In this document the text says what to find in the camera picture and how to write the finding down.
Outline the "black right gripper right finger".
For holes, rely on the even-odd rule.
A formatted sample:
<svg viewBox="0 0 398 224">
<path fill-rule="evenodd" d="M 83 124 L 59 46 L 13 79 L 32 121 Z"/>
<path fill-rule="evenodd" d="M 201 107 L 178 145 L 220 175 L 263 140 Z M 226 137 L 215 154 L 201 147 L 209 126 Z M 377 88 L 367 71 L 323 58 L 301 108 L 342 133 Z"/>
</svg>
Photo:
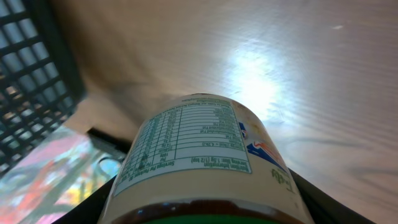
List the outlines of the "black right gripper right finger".
<svg viewBox="0 0 398 224">
<path fill-rule="evenodd" d="M 289 171 L 315 223 L 375 224 L 339 203 L 293 170 Z"/>
</svg>

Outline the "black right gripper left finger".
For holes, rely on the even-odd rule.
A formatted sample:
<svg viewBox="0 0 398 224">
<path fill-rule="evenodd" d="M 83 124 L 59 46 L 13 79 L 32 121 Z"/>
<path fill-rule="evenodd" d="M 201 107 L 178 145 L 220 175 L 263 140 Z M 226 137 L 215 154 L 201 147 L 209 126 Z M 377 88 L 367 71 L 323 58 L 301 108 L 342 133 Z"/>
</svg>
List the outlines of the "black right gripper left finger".
<svg viewBox="0 0 398 224">
<path fill-rule="evenodd" d="M 53 224 L 97 224 L 115 179 L 116 176 Z"/>
</svg>

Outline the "green lid jar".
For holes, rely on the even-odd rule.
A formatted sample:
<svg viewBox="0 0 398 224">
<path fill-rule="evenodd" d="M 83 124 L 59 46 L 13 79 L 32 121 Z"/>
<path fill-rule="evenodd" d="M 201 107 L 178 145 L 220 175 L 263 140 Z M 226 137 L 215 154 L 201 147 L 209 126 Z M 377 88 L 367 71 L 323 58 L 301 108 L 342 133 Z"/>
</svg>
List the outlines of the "green lid jar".
<svg viewBox="0 0 398 224">
<path fill-rule="evenodd" d="M 312 223 L 263 123 L 241 103 L 193 94 L 145 120 L 100 223 Z"/>
</svg>

